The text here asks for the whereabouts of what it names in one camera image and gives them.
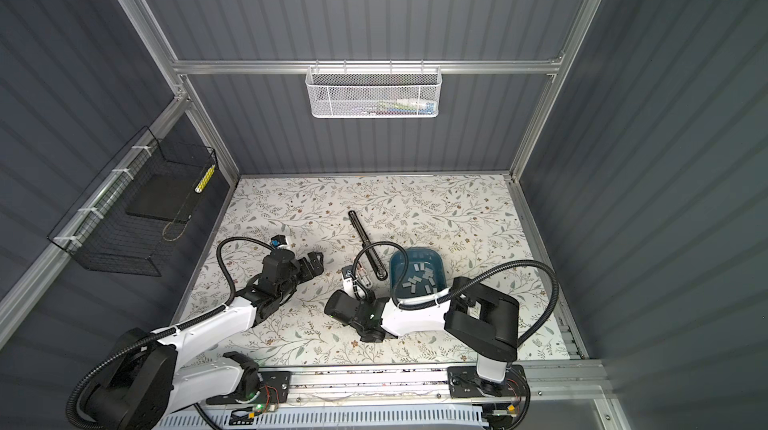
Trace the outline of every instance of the black elongated tool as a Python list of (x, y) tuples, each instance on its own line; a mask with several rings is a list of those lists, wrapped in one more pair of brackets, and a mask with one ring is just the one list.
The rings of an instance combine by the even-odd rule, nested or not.
[[(367, 245), (371, 244), (370, 238), (368, 238), (368, 233), (366, 233), (365, 229), (362, 227), (362, 224), (360, 223), (360, 219), (357, 218), (357, 213), (355, 213), (355, 210), (350, 210), (348, 213), (350, 216), (350, 222), (352, 226), (355, 227), (355, 230), (357, 231), (357, 234), (360, 235), (360, 241), (362, 242), (362, 246), (366, 247)], [(368, 257), (368, 261), (371, 264), (371, 267), (373, 268), (373, 273), (376, 275), (376, 278), (380, 281), (385, 281), (389, 278), (389, 273), (386, 271), (386, 267), (384, 266), (384, 263), (379, 258), (379, 254), (376, 253), (376, 249), (371, 248), (366, 252), (366, 256)]]

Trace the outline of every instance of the teal container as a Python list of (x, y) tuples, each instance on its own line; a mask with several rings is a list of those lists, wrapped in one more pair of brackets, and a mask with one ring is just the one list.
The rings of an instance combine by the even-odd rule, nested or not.
[[(396, 252), (389, 260), (389, 285), (395, 290), (395, 296), (398, 299), (431, 295), (446, 288), (446, 273), (442, 268), (442, 259), (435, 250), (416, 247), (407, 249), (406, 253), (408, 253), (408, 269), (406, 269), (406, 278), (403, 283), (407, 284), (407, 287), (403, 287), (401, 283), (398, 288), (394, 288), (403, 272), (402, 253)], [(414, 279), (416, 281), (414, 284), (409, 281), (413, 277), (421, 280)]]

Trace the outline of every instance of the white mesh basket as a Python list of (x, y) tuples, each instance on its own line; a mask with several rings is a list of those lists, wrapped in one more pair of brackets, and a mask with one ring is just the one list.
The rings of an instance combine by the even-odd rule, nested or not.
[(318, 118), (431, 118), (438, 113), (440, 70), (414, 73), (306, 72)]

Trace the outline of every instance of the leaf pattern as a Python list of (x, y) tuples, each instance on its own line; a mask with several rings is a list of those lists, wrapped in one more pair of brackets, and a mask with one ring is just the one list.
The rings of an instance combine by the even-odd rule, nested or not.
[[(531, 258), (501, 175), (243, 179), (194, 284), (184, 318), (226, 299), (228, 288), (216, 264), (215, 246), (230, 236), (266, 241), (273, 235), (288, 235), (299, 257), (323, 252), (325, 272), (300, 285), (269, 319), (200, 354), (192, 364), (233, 350), (263, 366), (474, 361), (475, 352), (447, 332), (417, 332), (364, 343), (352, 328), (323, 313), (328, 297), (341, 288), (341, 268), (351, 264), (360, 249), (360, 238), (347, 217), (351, 209), (357, 211), (371, 241), (434, 249), (443, 259), (448, 284), (456, 276), (471, 277), (511, 259)], [(239, 289), (261, 272), (265, 250), (233, 243), (222, 254)], [(392, 253), (381, 249), (379, 255), (388, 264)], [(533, 269), (505, 271), (485, 284), (518, 298), (521, 332), (546, 306), (548, 297)], [(373, 289), (385, 295), (389, 282), (376, 280)], [(518, 349), (518, 356), (568, 358), (554, 318)]]

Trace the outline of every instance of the yellow connector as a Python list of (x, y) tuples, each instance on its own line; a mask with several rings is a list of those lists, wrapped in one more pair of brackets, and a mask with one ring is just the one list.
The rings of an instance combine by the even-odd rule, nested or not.
[(207, 185), (208, 182), (210, 181), (210, 177), (214, 175), (215, 169), (216, 169), (216, 165), (212, 165), (210, 166), (210, 168), (208, 168), (208, 171), (206, 171), (205, 175), (203, 176), (203, 179), (200, 180), (200, 183), (197, 183), (197, 186), (194, 189), (195, 193), (203, 192), (203, 189), (205, 189), (205, 185)]

